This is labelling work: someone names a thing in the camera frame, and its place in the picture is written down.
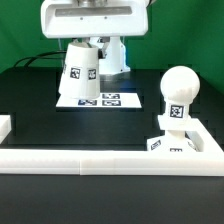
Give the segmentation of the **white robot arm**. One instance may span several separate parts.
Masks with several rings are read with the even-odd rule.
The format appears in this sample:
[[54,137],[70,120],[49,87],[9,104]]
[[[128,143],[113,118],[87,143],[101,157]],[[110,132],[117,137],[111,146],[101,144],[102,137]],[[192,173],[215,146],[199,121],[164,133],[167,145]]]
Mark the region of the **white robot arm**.
[[157,0],[44,0],[42,32],[47,38],[82,38],[102,51],[101,75],[129,72],[121,37],[148,31],[147,7]]

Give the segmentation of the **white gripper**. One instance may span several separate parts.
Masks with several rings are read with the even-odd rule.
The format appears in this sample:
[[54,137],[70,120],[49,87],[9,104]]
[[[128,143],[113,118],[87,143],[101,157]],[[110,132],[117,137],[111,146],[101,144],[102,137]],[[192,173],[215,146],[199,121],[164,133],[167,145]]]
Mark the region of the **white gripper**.
[[44,0],[41,27],[47,38],[100,37],[105,59],[109,37],[139,36],[148,30],[149,0]]

